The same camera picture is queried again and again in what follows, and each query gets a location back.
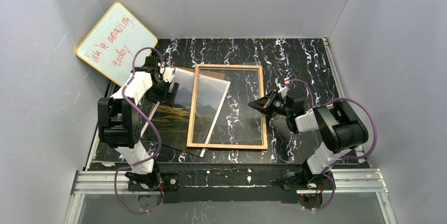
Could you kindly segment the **landscape photo print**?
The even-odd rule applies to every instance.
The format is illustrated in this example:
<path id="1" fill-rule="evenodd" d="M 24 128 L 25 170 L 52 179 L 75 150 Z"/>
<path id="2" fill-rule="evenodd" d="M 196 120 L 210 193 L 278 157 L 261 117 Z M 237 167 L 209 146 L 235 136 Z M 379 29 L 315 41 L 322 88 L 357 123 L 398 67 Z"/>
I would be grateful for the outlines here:
<path id="1" fill-rule="evenodd" d="M 176 69 L 169 88 L 169 90 L 172 90 L 173 83 L 179 83 L 174 107 L 159 104 L 151 109 L 150 115 L 152 116 L 151 121 L 160 133 L 164 146 L 203 157 L 206 151 L 204 148 L 187 146 L 194 79 L 195 74 Z M 228 92 L 230 82 L 203 74 L 199 75 L 199 81 L 205 85 L 205 88 L 198 91 L 196 115 L 199 115 L 199 118 L 196 121 L 199 123 L 199 128 L 194 130 L 193 138 L 200 142 L 207 142 L 220 112 L 223 99 Z"/>

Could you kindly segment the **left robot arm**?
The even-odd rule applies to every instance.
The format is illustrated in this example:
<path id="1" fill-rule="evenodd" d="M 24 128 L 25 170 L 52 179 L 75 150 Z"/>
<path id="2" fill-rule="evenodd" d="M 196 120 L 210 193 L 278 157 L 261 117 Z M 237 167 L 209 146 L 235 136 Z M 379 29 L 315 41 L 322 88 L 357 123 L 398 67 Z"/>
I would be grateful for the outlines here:
<path id="1" fill-rule="evenodd" d="M 148 56 L 142 66 L 131 70 L 118 91 L 98 101 L 99 139 L 117 150 L 133 173 L 146 175 L 154 167 L 154 159 L 141 142 L 143 124 L 149 117 L 138 105 L 147 100 L 173 107 L 179 88 L 178 83 L 172 83 L 175 72 L 159 57 Z"/>

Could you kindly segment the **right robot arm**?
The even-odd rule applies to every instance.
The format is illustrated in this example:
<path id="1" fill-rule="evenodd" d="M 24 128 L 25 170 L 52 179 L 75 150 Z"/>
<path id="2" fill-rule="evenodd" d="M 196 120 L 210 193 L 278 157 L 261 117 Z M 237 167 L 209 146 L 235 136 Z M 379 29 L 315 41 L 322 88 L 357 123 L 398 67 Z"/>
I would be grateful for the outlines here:
<path id="1" fill-rule="evenodd" d="M 322 143 L 315 153 L 302 165 L 300 175 L 311 179 L 325 174 L 352 149 L 369 139 L 368 130 L 352 108 L 358 102 L 339 98 L 309 111 L 304 108 L 304 99 L 271 91 L 267 96 L 250 101 L 248 106 L 265 116 L 274 113 L 286 118 L 288 129 L 293 134 L 318 131 Z"/>

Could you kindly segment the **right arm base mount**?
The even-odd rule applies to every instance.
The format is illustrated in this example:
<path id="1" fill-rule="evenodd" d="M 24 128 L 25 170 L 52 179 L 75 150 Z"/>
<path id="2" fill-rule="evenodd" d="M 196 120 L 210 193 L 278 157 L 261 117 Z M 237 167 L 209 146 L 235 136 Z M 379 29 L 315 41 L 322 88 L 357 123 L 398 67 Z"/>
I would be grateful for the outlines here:
<path id="1" fill-rule="evenodd" d="M 322 190 L 333 187 L 328 177 L 334 178 L 332 172 L 311 174 L 310 177 L 301 172 L 283 172 L 277 179 L 277 184 L 285 191 L 311 190 L 321 193 Z"/>

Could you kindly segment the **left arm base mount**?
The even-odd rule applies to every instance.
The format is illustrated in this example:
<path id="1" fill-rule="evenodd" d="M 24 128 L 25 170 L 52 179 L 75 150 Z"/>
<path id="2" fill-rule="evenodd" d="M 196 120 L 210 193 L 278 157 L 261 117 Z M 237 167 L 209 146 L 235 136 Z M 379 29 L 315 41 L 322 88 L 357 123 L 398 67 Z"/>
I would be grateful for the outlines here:
<path id="1" fill-rule="evenodd" d="M 124 175 L 129 179 L 129 191 L 172 192 L 179 189 L 179 175 L 177 173 L 136 174 L 126 172 Z"/>

